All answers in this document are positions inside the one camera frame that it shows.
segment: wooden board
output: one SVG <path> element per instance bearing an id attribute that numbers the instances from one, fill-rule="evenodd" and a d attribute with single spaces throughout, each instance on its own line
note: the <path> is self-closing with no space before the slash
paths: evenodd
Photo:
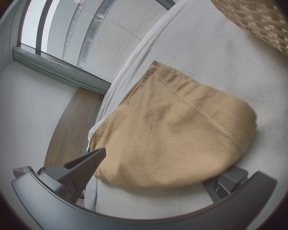
<path id="1" fill-rule="evenodd" d="M 74 94 L 52 135 L 44 163 L 46 169 L 80 156 L 99 97 L 100 94 L 83 88 Z"/>

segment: curtain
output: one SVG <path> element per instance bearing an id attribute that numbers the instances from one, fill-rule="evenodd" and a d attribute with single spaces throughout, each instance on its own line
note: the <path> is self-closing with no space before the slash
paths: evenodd
<path id="1" fill-rule="evenodd" d="M 81 69 L 65 66 L 16 46 L 12 49 L 12 55 L 13 59 L 20 61 L 27 67 L 37 69 L 69 84 L 94 91 L 102 96 L 106 94 L 111 85 Z"/>

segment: tiled wall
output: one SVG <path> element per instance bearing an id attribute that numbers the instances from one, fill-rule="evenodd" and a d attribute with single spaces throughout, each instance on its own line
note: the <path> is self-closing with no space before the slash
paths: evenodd
<path id="1" fill-rule="evenodd" d="M 11 34 L 14 18 L 18 9 L 17 3 L 0 25 L 0 73 L 11 62 Z"/>

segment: tan fabric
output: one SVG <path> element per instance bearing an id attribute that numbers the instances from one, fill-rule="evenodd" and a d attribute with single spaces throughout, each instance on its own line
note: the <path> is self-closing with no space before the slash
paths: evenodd
<path id="1" fill-rule="evenodd" d="M 174 188 L 202 182 L 247 150 L 256 115 L 243 101 L 154 61 L 100 125 L 94 176 L 116 186 Z"/>

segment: white bed sheet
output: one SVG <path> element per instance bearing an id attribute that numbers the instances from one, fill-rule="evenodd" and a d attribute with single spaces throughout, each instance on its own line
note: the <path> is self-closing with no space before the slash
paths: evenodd
<path id="1" fill-rule="evenodd" d="M 288 190 L 288 59 L 228 21 L 210 0 L 180 0 L 129 57 L 108 90 L 97 121 L 117 108 L 153 60 L 241 98 L 257 113 L 255 139 L 236 165 L 248 170 L 249 176 L 260 170 L 278 184 L 248 227 L 256 229 Z M 152 219 L 189 213 L 210 204 L 200 183 L 175 190 L 142 190 L 99 180 L 95 208 L 116 217 Z M 87 200 L 87 208 L 94 210 L 94 206 L 94 201 Z"/>

